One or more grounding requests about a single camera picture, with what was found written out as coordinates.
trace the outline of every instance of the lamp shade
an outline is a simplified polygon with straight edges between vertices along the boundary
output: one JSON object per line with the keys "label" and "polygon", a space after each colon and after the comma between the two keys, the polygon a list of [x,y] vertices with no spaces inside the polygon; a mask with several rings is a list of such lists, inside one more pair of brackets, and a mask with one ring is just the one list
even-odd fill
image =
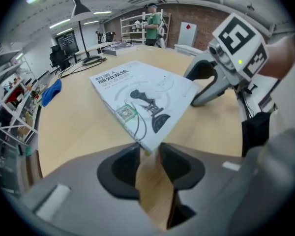
{"label": "lamp shade", "polygon": [[71,21],[77,22],[94,16],[94,12],[81,4],[80,0],[73,0],[73,2],[74,8],[71,14]]}

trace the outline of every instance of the ceiling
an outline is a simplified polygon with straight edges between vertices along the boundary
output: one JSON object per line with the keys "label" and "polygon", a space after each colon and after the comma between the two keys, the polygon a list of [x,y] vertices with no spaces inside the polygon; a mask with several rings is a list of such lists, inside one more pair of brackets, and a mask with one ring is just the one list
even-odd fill
{"label": "ceiling", "polygon": [[[104,23],[127,11],[141,8],[148,2],[179,2],[189,0],[81,0],[81,2],[92,11],[112,11],[111,14],[94,15],[94,18],[85,22],[99,20]],[[277,0],[204,0],[217,5],[227,6],[248,16],[269,29],[271,24],[276,27],[290,27],[289,19],[284,8]],[[252,4],[254,11],[247,9]],[[9,37],[11,42],[35,40],[43,32],[56,34],[68,28],[77,27],[77,23],[67,22],[53,29],[49,26],[70,18],[73,9],[72,0],[39,0],[27,4],[26,0],[16,0],[13,9],[6,15],[6,19],[1,27],[1,32],[5,37]]]}

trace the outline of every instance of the book title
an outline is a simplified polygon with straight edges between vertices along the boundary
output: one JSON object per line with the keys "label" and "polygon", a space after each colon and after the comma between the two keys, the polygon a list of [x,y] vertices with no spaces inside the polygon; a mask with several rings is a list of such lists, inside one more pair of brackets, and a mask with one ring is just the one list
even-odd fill
{"label": "book title", "polygon": [[127,70],[122,70],[120,72],[106,73],[102,76],[96,77],[95,79],[102,87],[106,87],[109,85],[113,86],[113,84],[129,77],[128,72],[129,71]]}

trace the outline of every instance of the sleeve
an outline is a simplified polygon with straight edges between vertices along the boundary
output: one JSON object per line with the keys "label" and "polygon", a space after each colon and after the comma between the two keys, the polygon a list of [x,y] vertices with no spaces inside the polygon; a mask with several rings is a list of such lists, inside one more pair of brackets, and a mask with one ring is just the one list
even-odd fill
{"label": "sleeve", "polygon": [[160,25],[161,24],[161,16],[159,14],[155,14],[153,17],[153,25]]}

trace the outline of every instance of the white book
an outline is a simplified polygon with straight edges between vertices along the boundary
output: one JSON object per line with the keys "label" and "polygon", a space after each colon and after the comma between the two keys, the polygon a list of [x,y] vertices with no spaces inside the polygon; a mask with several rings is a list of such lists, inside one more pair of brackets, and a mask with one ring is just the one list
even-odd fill
{"label": "white book", "polygon": [[198,91],[193,81],[138,61],[90,80],[109,110],[150,153],[170,133]]}

